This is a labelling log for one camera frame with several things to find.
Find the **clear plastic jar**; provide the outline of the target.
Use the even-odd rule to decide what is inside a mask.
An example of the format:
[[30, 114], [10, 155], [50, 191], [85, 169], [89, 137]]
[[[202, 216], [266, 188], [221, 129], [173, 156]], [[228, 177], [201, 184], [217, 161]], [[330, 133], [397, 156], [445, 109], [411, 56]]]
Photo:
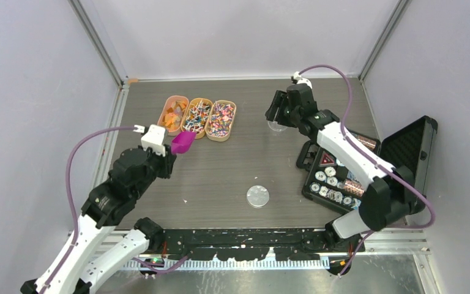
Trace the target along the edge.
[[276, 121], [268, 121], [268, 126], [270, 130], [274, 132], [283, 132], [288, 128], [287, 126], [283, 126]]

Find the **magenta plastic scoop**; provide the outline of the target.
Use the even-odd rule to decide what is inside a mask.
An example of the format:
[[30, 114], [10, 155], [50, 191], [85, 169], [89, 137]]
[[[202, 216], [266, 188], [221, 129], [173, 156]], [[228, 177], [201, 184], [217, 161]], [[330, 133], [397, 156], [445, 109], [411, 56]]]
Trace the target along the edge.
[[171, 141], [172, 154], [184, 154], [189, 151], [196, 137], [195, 132], [182, 131]]

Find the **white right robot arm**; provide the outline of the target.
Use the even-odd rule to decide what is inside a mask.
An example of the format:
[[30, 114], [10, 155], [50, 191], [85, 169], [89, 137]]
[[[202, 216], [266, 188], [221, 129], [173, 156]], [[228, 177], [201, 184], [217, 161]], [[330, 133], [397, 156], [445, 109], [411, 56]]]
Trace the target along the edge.
[[350, 237], [378, 232], [414, 211], [417, 200], [412, 171], [384, 161], [351, 135], [339, 117], [319, 110], [309, 85], [298, 83], [276, 91], [265, 115], [268, 121], [297, 128], [326, 149], [365, 189], [358, 209], [326, 225], [325, 244], [330, 250], [341, 251]]

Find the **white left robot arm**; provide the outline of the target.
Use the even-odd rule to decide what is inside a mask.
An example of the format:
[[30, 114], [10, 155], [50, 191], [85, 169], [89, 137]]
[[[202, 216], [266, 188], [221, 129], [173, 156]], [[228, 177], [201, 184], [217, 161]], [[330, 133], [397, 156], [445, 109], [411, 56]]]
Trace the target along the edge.
[[78, 228], [50, 267], [23, 283], [20, 293], [96, 293], [129, 260], [163, 246], [163, 228], [148, 217], [111, 249], [93, 259], [97, 249], [157, 179], [171, 176], [176, 155], [169, 145], [126, 149], [114, 161], [106, 181], [90, 191], [78, 216]]

